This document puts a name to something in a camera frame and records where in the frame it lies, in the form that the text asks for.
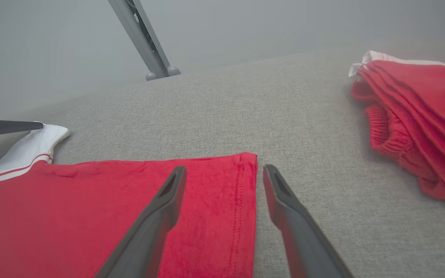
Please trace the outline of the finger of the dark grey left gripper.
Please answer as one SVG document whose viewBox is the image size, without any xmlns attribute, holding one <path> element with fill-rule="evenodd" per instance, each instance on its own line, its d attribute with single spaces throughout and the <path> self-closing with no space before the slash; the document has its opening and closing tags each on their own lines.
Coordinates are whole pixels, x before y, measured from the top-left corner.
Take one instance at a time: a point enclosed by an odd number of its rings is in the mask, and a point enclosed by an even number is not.
<svg viewBox="0 0 445 278">
<path fill-rule="evenodd" d="M 41 122 L 0 121 L 0 134 L 27 132 L 44 128 Z"/>
</svg>

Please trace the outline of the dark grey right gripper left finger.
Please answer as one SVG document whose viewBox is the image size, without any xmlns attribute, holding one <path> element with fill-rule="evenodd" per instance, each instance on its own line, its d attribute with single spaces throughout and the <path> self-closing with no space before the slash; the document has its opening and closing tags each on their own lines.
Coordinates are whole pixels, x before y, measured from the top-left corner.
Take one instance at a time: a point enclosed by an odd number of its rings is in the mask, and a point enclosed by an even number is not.
<svg viewBox="0 0 445 278">
<path fill-rule="evenodd" d="M 168 232 L 180 216 L 186 183 L 186 167 L 175 167 L 109 255 L 97 278 L 157 278 Z"/>
</svg>

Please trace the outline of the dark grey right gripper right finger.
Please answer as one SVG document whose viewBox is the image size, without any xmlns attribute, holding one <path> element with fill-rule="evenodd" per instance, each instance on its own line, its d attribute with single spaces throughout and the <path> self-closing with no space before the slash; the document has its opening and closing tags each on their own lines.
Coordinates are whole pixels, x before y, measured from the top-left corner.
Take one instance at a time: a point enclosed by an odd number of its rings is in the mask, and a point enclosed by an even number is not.
<svg viewBox="0 0 445 278">
<path fill-rule="evenodd" d="M 267 207 L 281 231 L 292 278 L 352 278 L 343 259 L 277 167 L 263 167 Z"/>
</svg>

